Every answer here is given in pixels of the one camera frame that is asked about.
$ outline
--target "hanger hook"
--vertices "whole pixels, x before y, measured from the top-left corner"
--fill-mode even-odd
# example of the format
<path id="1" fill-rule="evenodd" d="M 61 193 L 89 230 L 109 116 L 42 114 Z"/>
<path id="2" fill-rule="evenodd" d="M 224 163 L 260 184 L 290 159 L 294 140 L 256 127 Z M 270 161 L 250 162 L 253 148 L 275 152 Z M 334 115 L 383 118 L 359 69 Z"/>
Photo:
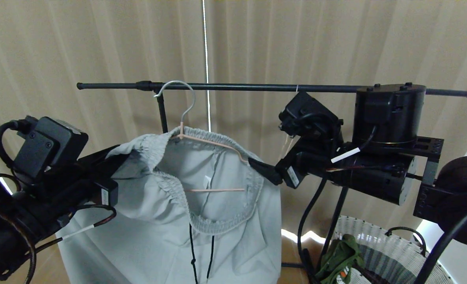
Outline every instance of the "hanger hook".
<path id="1" fill-rule="evenodd" d="M 187 110 L 185 110 L 185 112 L 183 112 L 183 115 L 181 115 L 181 122 L 183 122 L 185 120 L 185 115 L 193 108 L 193 106 L 195 105 L 195 101 L 197 100 L 197 95 L 195 94 L 195 90 L 193 90 L 193 88 L 190 85 L 188 85 L 188 83 L 183 82 L 183 81 L 179 81 L 179 80 L 169 81 L 169 82 L 163 84 L 163 86 L 162 86 L 162 88 L 160 88 L 160 91 L 158 92 L 158 94 L 153 95 L 153 97 L 161 96 L 162 93 L 163 93 L 163 90 L 165 90 L 165 88 L 167 88 L 167 86 L 169 86 L 170 84 L 174 84 L 174 83 L 178 83 L 178 84 L 182 84 L 182 85 L 187 86 L 190 89 L 190 91 L 192 91 L 192 95 L 193 95 L 192 105 Z"/>

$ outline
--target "black drawstring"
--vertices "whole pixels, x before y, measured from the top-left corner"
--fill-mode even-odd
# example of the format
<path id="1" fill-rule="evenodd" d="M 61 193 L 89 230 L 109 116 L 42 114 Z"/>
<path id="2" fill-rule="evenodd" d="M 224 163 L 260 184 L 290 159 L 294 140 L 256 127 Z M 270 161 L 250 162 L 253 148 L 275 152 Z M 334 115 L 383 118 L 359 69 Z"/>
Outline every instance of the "black drawstring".
<path id="1" fill-rule="evenodd" d="M 199 284 L 198 278 L 197 278 L 197 268 L 195 266 L 195 250 L 193 248 L 193 235 L 192 235 L 192 225 L 190 224 L 190 245 L 192 247 L 192 266 L 193 266 L 193 275 L 195 276 L 195 284 Z M 207 269 L 207 280 L 209 280 L 209 274 L 211 273 L 211 266 L 212 266 L 212 257 L 214 255 L 214 236 L 212 236 L 212 242 L 211 242 L 211 259 L 209 260 L 209 268 Z"/>
<path id="2" fill-rule="evenodd" d="M 207 269 L 207 280 L 209 280 L 209 273 L 211 272 L 211 266 L 212 266 L 212 255 L 214 252 L 214 236 L 212 236 L 212 243 L 211 243 L 211 259 L 209 261 L 209 268 Z"/>
<path id="3" fill-rule="evenodd" d="M 192 246 L 192 266 L 193 266 L 193 274 L 195 275 L 195 284 L 199 284 L 197 279 L 197 268 L 195 267 L 195 250 L 193 249 L 193 236 L 192 236 L 192 225 L 190 224 L 190 244 Z"/>

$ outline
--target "curtain fold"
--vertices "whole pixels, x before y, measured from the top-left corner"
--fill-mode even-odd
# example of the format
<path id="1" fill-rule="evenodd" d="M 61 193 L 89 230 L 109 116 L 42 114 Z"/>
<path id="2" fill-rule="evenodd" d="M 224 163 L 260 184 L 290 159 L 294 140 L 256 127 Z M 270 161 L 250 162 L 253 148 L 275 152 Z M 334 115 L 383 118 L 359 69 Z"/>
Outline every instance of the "curtain fold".
<path id="1" fill-rule="evenodd" d="M 210 81 L 215 83 L 351 84 L 412 81 L 467 90 L 467 1 L 206 0 Z M 211 92 L 213 131 L 275 164 L 286 136 L 277 115 L 294 92 Z M 354 94 L 313 93 L 345 120 L 351 140 Z M 419 135 L 444 138 L 440 166 L 467 149 L 467 99 L 427 96 Z M 425 158 L 419 159 L 419 170 Z M 282 188 L 283 226 L 296 232 L 319 179 Z M 342 209 L 389 228 L 416 227 L 417 187 L 402 206 L 349 191 Z M 325 236 L 340 188 L 327 185 L 306 223 Z"/>
<path id="2" fill-rule="evenodd" d="M 77 82 L 205 81 L 200 2 L 0 1 L 0 124 L 62 119 L 89 135 L 87 155 L 161 133 L 153 92 L 78 90 Z M 164 92 L 169 129 L 190 92 Z M 186 124 L 207 129 L 205 92 Z M 14 157 L 23 139 L 4 135 Z M 0 162 L 0 170 L 5 170 Z"/>

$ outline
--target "white wicker basket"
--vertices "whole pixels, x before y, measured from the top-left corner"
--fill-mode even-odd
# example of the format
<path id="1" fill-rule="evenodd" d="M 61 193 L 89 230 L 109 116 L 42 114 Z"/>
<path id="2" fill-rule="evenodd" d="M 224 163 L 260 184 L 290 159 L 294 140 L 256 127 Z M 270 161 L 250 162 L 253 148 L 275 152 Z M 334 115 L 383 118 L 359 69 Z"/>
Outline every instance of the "white wicker basket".
<path id="1" fill-rule="evenodd" d="M 387 230 L 363 220 L 340 216 L 334 230 L 334 239 L 344 234 L 356 237 L 362 251 L 365 268 L 386 279 L 390 284 L 411 284 L 416 279 L 426 257 L 421 248 L 396 235 L 385 235 Z M 370 283 L 357 270 L 353 270 L 351 284 Z M 427 283 L 453 284 L 450 276 L 436 265 Z"/>

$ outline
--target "green cloth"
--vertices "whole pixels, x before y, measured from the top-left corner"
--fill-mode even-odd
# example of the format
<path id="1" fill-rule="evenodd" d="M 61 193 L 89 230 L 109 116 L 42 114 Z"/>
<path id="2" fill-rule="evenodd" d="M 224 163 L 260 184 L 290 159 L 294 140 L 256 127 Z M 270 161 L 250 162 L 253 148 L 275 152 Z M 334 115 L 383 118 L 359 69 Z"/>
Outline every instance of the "green cloth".
<path id="1" fill-rule="evenodd" d="M 321 284 L 348 284 L 351 281 L 349 272 L 353 264 L 365 266 L 355 237 L 345 234 L 342 239 L 331 241 L 327 253 L 321 260 L 316 278 Z"/>

